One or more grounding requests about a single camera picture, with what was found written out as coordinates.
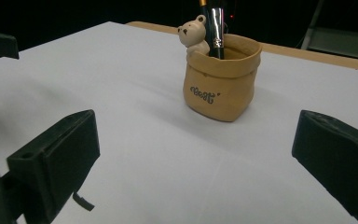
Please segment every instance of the white table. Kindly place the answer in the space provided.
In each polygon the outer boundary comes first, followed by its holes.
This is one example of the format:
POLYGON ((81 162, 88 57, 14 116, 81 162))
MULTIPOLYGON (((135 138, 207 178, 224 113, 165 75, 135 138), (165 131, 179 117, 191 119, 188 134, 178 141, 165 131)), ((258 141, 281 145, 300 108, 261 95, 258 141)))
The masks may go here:
POLYGON ((178 36, 104 23, 0 59, 6 157, 93 109, 101 157, 53 223, 358 223, 291 155, 301 109, 358 129, 358 70, 263 52, 255 98, 232 123, 182 95, 178 36))

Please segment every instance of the pen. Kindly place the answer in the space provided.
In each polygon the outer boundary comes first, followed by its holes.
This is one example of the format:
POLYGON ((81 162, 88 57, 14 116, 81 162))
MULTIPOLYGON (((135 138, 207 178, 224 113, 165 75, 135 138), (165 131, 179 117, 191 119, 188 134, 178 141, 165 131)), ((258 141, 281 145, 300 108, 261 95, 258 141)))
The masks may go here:
POLYGON ((208 43, 209 48, 212 48, 212 32, 211 32, 211 18, 209 16, 209 10, 207 5, 207 0, 200 0, 200 13, 201 15, 204 15, 206 18, 205 22, 205 41, 208 43))
POLYGON ((223 38, 223 29, 224 29, 224 14, 221 7, 212 8, 212 47, 210 51, 210 56, 224 59, 224 38, 223 38))

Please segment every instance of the pen holder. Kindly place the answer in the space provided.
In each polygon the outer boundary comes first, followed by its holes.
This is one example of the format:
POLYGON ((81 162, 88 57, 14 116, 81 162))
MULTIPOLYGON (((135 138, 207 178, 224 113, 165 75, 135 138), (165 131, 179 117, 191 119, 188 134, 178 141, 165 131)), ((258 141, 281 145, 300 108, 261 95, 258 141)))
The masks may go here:
POLYGON ((240 35, 224 35, 225 59, 193 52, 188 55, 183 94, 188 106, 221 121, 234 121, 255 92, 261 45, 240 35))

